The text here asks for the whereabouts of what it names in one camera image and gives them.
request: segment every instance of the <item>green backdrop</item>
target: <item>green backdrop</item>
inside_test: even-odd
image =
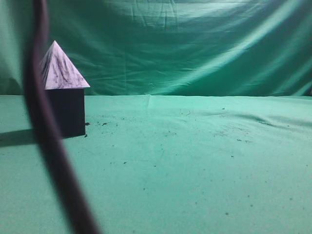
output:
[[[51,0],[88,95],[290,96],[312,86],[311,0]],[[0,94],[21,94],[30,0],[0,1]]]

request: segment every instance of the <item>green cloth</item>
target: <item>green cloth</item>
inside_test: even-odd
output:
[[[312,230],[312,97],[87,96],[64,140],[110,234]],[[21,96],[0,96],[0,233],[68,234]]]
[[[30,0],[0,1],[0,94],[21,94]],[[51,35],[88,95],[302,96],[311,0],[51,0]]]

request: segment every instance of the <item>house model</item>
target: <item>house model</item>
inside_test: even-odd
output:
[[[90,87],[54,41],[41,61],[44,89],[63,137],[85,134],[84,88]]]

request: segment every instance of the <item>white triangular roof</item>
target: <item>white triangular roof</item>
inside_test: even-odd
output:
[[[45,89],[90,87],[56,41],[52,43],[40,65]]]

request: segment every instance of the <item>cable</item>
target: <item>cable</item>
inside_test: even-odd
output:
[[[39,68],[42,50],[48,39],[46,0],[33,0],[35,28],[33,44],[24,63],[24,95],[41,155],[68,221],[77,234],[100,234],[95,220],[67,158],[61,134],[43,88]]]

